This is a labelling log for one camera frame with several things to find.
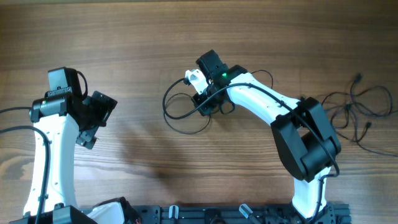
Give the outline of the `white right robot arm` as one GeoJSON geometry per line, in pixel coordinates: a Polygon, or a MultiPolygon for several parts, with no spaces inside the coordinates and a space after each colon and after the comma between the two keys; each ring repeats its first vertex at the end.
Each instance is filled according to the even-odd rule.
{"type": "Polygon", "coordinates": [[[309,223],[326,208],[325,184],[340,173],[336,156],[341,144],[321,103],[284,96],[257,81],[240,65],[228,67],[214,50],[185,72],[184,81],[196,90],[195,108],[208,115],[230,102],[254,113],[271,127],[279,159],[294,178],[292,206],[309,223]]]}

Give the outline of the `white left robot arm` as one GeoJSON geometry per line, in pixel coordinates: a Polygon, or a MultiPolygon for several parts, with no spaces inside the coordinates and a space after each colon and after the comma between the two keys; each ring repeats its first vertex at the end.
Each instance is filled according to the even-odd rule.
{"type": "Polygon", "coordinates": [[[92,149],[95,134],[117,101],[80,86],[83,74],[61,67],[48,72],[50,89],[29,110],[35,133],[32,184],[19,223],[52,223],[55,211],[78,208],[74,188],[75,146],[92,149]]]}

